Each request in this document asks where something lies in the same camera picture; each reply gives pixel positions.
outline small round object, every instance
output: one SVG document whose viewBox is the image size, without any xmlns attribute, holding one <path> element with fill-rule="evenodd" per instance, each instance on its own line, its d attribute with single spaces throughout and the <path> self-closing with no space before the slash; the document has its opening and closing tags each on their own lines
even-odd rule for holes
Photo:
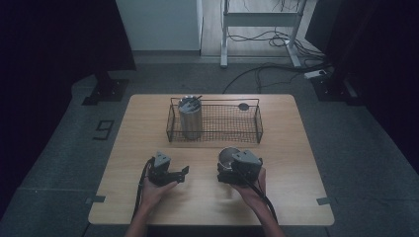
<svg viewBox="0 0 419 237">
<path fill-rule="evenodd" d="M 240 111 L 248 111 L 249 105 L 247 105 L 246 103 L 241 103 L 240 105 L 238 105 L 238 109 L 240 109 Z"/>
</svg>

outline wooden table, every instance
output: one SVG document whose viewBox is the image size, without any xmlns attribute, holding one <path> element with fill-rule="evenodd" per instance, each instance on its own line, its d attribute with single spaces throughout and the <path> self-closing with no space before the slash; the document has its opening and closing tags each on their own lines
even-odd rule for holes
<svg viewBox="0 0 419 237">
<path fill-rule="evenodd" d="M 264 134 L 260 144 L 169 142 L 166 125 L 170 98 L 183 95 L 134 95 L 89 214 L 93 224 L 129 224 L 145 162 L 161 151 L 172 158 L 169 171 L 190 166 L 179 184 L 156 207 L 149 224 L 259 225 L 236 190 L 219 183 L 217 156 L 223 147 L 249 149 L 267 170 L 267 196 L 281 225 L 331 225 L 326 198 L 298 109 L 291 95 L 204 95 L 202 99 L 260 99 Z"/>
</svg>

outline tripod base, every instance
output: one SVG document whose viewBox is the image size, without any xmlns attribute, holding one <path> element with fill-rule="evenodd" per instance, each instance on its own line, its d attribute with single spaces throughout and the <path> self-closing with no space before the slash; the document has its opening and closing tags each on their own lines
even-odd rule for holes
<svg viewBox="0 0 419 237">
<path fill-rule="evenodd" d="M 348 78 L 340 82 L 324 76 L 312 78 L 310 81 L 319 101 L 346 102 L 349 106 L 363 105 L 361 98 L 351 86 Z"/>
<path fill-rule="evenodd" d="M 127 79 L 109 80 L 106 85 L 100 81 L 96 85 L 90 97 L 86 97 L 83 106 L 97 106 L 99 102 L 119 102 L 126 92 Z"/>
</svg>

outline power strip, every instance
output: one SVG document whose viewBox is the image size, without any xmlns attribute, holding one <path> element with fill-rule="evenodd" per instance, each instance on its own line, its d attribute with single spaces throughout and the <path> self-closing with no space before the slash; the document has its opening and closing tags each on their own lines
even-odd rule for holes
<svg viewBox="0 0 419 237">
<path fill-rule="evenodd" d="M 327 73 L 325 70 L 312 71 L 312 72 L 304 73 L 304 78 L 311 79 L 311 78 L 315 78 L 319 76 L 325 76 L 326 74 Z"/>
</svg>

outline black cable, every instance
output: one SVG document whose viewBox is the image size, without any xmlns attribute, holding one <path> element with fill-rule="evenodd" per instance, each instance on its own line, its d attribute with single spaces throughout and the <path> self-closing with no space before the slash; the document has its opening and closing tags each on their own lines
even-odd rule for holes
<svg viewBox="0 0 419 237">
<path fill-rule="evenodd" d="M 271 201 L 268 199 L 268 197 L 266 197 L 265 193 L 263 193 L 262 189 L 259 190 L 258 188 L 255 187 L 255 185 L 253 185 L 252 183 L 250 183 L 246 177 L 244 177 L 244 175 L 241 173 L 241 171 L 237 170 L 237 173 L 240 175 L 240 177 L 244 180 L 244 182 L 246 182 L 246 184 L 250 187 L 250 189 L 252 189 L 264 202 L 265 204 L 268 206 L 268 208 L 271 210 L 272 216 L 274 217 L 275 221 L 278 223 L 278 218 L 277 218 L 277 214 L 275 213 L 275 209 L 274 206 L 272 205 Z"/>
<path fill-rule="evenodd" d="M 222 91 L 222 94 L 225 94 L 225 92 L 227 91 L 227 89 L 235 82 L 237 81 L 241 76 L 252 72 L 252 71 L 256 71 L 259 69 L 265 69 L 265 68 L 278 68 L 278 69 L 283 69 L 283 70 L 288 70 L 291 72 L 298 72 L 298 73 L 305 73 L 305 72 L 310 72 L 310 71 L 315 71 L 315 70 L 320 70 L 323 68 L 327 68 L 330 66 L 329 62 L 322 62 L 319 63 L 317 65 L 311 66 L 311 67 L 305 67 L 305 68 L 295 68 L 295 67 L 291 67 L 291 66 L 284 66 L 282 64 L 277 64 L 277 63 L 266 63 L 263 64 L 262 66 L 259 67 L 255 67 L 255 68 L 251 68 L 249 70 L 246 70 L 242 73 L 240 73 L 238 76 L 236 76 L 233 80 L 231 80 L 230 83 L 228 83 L 228 85 L 224 88 L 224 90 Z"/>
<path fill-rule="evenodd" d="M 264 32 L 264 33 L 260 34 L 259 36 L 256 36 L 256 37 L 253 37 L 253 38 L 246 38 L 246 37 L 243 37 L 243 36 L 233 36 L 233 35 L 230 34 L 229 30 L 227 30 L 227 32 L 228 32 L 228 37 L 233 41 L 248 41 L 248 40 L 265 41 L 265 40 L 272 40 L 272 38 L 268 38 L 268 39 L 258 39 L 258 38 L 262 37 L 262 36 L 264 36 L 265 34 L 268 34 L 268 33 L 274 33 L 274 31 L 267 31 L 267 32 Z"/>
<path fill-rule="evenodd" d="M 262 94 L 262 88 L 270 87 L 270 86 L 274 86 L 274 85 L 280 85 L 280 84 L 290 84 L 292 82 L 292 80 L 300 74 L 301 73 L 298 72 L 296 75 L 292 76 L 288 81 L 284 81 L 284 82 L 274 82 L 274 83 L 264 85 L 264 86 L 262 86 L 262 83 L 260 82 L 260 84 L 257 87 L 257 92 L 258 92 L 258 94 Z"/>
<path fill-rule="evenodd" d="M 290 36 L 288 34 L 281 33 L 279 31 L 277 31 L 277 27 L 275 27 L 274 32 L 276 33 L 275 40 L 279 39 L 279 40 L 284 41 L 284 40 L 288 40 L 290 38 Z M 312 50 L 312 49 L 308 49 L 308 48 L 304 47 L 302 45 L 302 42 L 298 39 L 294 40 L 294 45 L 297 48 L 298 52 L 301 53 L 302 55 L 315 56 L 315 57 L 322 57 L 322 55 L 323 55 L 323 53 L 321 51 L 316 51 L 316 50 Z"/>
<path fill-rule="evenodd" d="M 87 226 L 84 228 L 83 234 L 81 235 L 82 237 L 86 236 L 87 229 L 89 229 L 89 227 L 90 227 L 90 222 L 87 221 Z"/>
<path fill-rule="evenodd" d="M 274 6 L 274 8 L 272 8 L 271 12 L 274 12 L 275 8 L 280 4 L 281 0 L 278 0 L 278 3 Z"/>
<path fill-rule="evenodd" d="M 247 8 L 247 6 L 246 6 L 246 0 L 243 0 L 243 5 L 244 5 L 244 8 L 246 8 L 246 10 L 248 11 L 248 12 L 250 12 L 250 10 Z"/>
<path fill-rule="evenodd" d="M 145 173 L 147 172 L 148 165 L 151 164 L 153 160 L 154 158 L 149 159 L 147 163 L 145 163 L 144 168 L 142 169 L 141 178 L 139 178 L 138 182 L 138 190 L 136 191 L 135 208 L 133 209 L 132 219 L 135 217 L 135 214 L 138 211 L 139 202 L 141 200 L 142 186 L 144 185 Z"/>
<path fill-rule="evenodd" d="M 286 0 L 282 0 L 281 2 L 281 12 L 284 11 L 284 6 L 286 5 Z"/>
<path fill-rule="evenodd" d="M 282 43 L 281 44 L 277 44 L 276 43 L 276 40 L 281 40 Z M 287 46 L 286 40 L 287 40 L 286 38 L 282 38 L 282 37 L 279 37 L 279 36 L 273 36 L 271 38 L 271 40 L 269 40 L 269 45 L 270 46 L 275 46 L 275 47 Z"/>
</svg>

